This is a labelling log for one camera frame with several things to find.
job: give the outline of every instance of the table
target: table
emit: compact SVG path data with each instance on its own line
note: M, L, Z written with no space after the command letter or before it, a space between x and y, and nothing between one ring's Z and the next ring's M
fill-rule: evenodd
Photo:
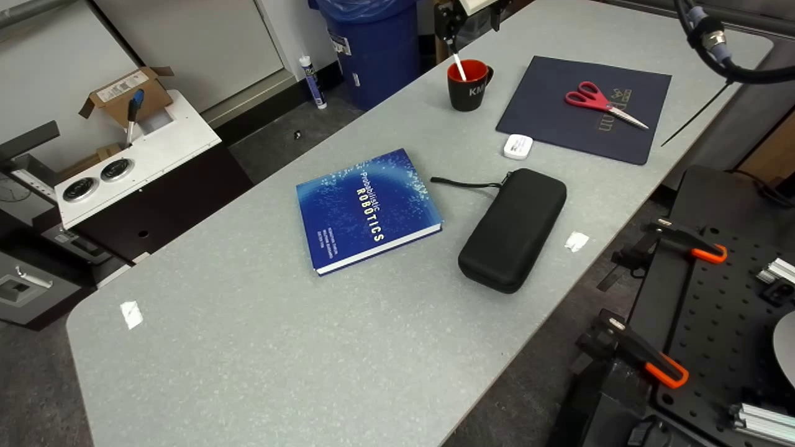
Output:
M768 49L733 36L739 64ZM96 445L440 445L731 100L661 148L722 79L677 23L599 2L539 0L461 54L496 70L477 111L450 110L434 66L73 307L66 332ZM531 54L673 74L651 162L548 143L523 164L501 158L493 123ZM311 271L296 183L394 146L425 178L498 182L529 166L568 187L518 292L459 274L491 195L456 188L431 188L442 234L327 277ZM579 253L564 248L570 231L590 235ZM143 315L133 331L119 312L128 300Z

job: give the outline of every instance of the blue book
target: blue book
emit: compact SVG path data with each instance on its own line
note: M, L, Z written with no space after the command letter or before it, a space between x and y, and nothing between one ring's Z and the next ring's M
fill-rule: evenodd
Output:
M297 183L296 192L321 275L442 229L404 148Z

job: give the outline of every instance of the small white device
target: small white device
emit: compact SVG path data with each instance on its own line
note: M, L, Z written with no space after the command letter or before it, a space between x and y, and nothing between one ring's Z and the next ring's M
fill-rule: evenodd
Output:
M466 14L473 14L485 8L490 8L493 0L459 0L459 4L466 9Z
M529 148L531 148L531 136L526 133L511 133L507 136L504 146L501 146L501 153L507 158L526 158L529 157Z

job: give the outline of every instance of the white paper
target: white paper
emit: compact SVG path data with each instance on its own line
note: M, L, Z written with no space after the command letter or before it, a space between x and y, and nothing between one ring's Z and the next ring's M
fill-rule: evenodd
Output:
M133 331L143 322L142 307L133 300L121 302L121 318L126 322L126 331Z
M473 14L480 9L485 9L486 4L491 4L493 0L459 0L466 14Z
M590 240L590 238L589 238L585 234L575 234L575 231L574 231L574 234L567 238L567 251L575 253L575 251L580 251L589 240Z

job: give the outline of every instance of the dark blue mat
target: dark blue mat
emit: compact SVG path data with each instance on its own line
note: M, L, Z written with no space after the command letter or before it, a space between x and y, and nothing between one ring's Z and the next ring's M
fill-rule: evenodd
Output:
M564 94L584 79L596 82L615 107L646 121L649 132L611 113L568 107ZM667 84L667 74L533 56L496 132L529 133L574 151L646 164Z

